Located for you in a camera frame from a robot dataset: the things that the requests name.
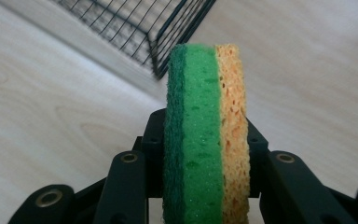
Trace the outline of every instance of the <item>wood grain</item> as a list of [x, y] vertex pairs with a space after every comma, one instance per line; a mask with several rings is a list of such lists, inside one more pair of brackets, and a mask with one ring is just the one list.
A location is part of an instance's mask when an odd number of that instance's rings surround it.
[[[239, 45], [248, 118], [270, 149], [354, 196], [358, 1], [217, 1], [191, 41]], [[101, 179], [143, 134], [165, 100], [119, 77], [0, 6], [0, 223], [36, 189]], [[152, 86], [164, 95], [165, 82]], [[152, 204], [150, 223], [162, 223]], [[263, 223], [250, 204], [251, 223]]]
[[0, 0], [2, 6], [16, 12], [66, 45], [130, 82], [138, 89], [163, 100], [151, 71], [128, 58], [97, 36], [70, 13], [47, 0]]

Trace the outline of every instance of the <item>screw hole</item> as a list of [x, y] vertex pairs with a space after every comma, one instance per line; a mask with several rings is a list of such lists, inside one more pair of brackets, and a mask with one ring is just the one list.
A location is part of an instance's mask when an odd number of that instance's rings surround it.
[[124, 156], [121, 157], [121, 160], [124, 162], [134, 162], [138, 160], [138, 156], [135, 154], [126, 154]]
[[339, 224], [339, 220], [333, 217], [332, 215], [321, 215], [321, 221], [324, 224]]
[[37, 197], [35, 204], [38, 207], [49, 207], [62, 198], [62, 192], [58, 189], [48, 190]]
[[284, 154], [284, 153], [278, 154], [277, 159], [278, 159], [278, 161], [282, 161], [282, 162], [286, 162], [286, 163], [295, 162], [295, 158], [293, 158], [292, 156], [290, 156], [288, 154]]

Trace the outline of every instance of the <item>yellow sponge layer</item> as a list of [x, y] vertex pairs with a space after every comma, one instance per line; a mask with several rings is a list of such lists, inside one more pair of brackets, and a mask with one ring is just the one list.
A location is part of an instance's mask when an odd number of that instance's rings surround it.
[[239, 49], [216, 46], [220, 80], [220, 142], [224, 174], [223, 223], [247, 223], [250, 192], [248, 122]]

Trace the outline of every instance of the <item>green sponge layer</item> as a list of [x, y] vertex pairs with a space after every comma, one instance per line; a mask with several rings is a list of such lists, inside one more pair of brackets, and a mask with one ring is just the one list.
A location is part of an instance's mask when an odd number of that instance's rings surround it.
[[220, 224], [224, 180], [214, 48], [177, 46], [171, 54], [168, 83], [165, 222]]

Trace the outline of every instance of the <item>wire basket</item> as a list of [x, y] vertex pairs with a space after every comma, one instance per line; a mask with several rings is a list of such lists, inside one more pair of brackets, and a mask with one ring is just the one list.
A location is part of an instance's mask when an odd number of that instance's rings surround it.
[[215, 0], [51, 0], [160, 79]]

